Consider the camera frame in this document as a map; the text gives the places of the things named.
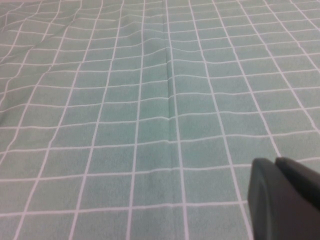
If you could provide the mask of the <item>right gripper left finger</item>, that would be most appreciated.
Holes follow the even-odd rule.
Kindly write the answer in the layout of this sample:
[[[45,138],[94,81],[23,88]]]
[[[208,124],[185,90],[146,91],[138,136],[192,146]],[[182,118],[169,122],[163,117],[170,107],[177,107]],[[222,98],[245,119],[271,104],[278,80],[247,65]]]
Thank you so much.
[[[247,195],[255,240],[318,240],[320,210],[266,158],[252,162]]]

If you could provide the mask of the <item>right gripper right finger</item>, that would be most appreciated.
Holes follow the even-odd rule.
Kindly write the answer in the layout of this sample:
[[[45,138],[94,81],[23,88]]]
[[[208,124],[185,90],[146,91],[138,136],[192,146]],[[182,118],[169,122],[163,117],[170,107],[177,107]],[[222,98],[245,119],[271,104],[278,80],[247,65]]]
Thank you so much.
[[[275,165],[310,204],[320,209],[320,174],[287,157],[277,157]]]

